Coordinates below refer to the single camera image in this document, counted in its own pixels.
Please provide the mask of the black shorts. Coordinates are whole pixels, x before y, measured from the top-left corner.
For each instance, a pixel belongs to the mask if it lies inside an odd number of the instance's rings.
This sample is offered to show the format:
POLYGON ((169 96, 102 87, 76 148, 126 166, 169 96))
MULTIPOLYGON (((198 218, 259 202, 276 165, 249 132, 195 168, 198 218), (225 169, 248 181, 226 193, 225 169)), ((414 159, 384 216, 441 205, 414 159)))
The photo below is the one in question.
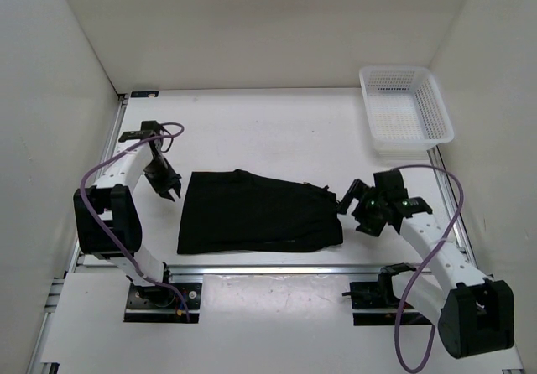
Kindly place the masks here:
POLYGON ((194 172, 177 252, 315 252, 343 243, 336 195, 326 187, 248 171, 194 172))

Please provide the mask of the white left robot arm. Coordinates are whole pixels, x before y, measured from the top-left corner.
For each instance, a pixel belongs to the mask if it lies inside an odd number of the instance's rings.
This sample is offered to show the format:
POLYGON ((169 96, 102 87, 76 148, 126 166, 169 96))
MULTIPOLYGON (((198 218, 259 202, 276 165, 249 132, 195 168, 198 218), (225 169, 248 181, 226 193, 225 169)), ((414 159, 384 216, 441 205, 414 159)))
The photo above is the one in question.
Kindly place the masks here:
POLYGON ((169 269, 143 246, 143 229, 133 192, 145 178, 154 193, 174 202, 180 198, 181 176, 164 156, 165 140, 184 131, 177 122, 144 121, 123 132, 116 153, 85 173, 73 196, 79 247, 86 255, 122 269, 158 307, 173 303, 176 287, 169 269))

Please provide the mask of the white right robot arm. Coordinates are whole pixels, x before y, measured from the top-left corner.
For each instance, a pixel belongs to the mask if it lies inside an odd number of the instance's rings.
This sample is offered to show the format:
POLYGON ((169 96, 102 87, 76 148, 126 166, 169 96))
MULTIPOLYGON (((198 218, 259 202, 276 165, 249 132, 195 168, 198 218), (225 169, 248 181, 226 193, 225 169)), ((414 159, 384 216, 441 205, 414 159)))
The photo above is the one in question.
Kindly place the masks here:
POLYGON ((369 186, 355 179, 338 205, 352 211, 357 230, 378 237, 391 226, 423 258, 434 282, 414 278, 407 263, 388 265, 378 275, 377 296, 389 307, 410 304, 435 326, 447 353, 456 358, 507 350, 514 346, 514 294, 469 263, 457 245, 444 238, 431 207, 409 197, 402 175, 386 171, 369 186))

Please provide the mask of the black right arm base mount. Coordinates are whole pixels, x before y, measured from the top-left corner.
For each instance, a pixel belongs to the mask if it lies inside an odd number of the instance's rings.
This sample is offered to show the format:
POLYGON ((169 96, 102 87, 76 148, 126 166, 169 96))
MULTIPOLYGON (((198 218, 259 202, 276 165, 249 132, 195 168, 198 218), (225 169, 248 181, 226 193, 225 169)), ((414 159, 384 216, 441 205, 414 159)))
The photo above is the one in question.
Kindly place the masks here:
POLYGON ((398 263, 382 267, 374 281, 350 282, 341 296, 352 303, 354 326, 394 326, 399 299, 394 296, 391 279, 401 273, 413 273, 415 267, 398 263))

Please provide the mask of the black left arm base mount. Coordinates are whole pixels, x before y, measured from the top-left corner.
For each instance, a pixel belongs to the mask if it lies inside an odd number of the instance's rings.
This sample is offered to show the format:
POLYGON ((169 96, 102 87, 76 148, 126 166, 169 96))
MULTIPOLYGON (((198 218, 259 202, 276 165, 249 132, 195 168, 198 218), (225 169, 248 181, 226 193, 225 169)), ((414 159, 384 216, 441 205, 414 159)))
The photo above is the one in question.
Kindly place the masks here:
POLYGON ((130 284, 123 321, 147 324, 198 324, 201 311, 202 282, 188 279, 172 283, 183 299, 171 289, 130 284))

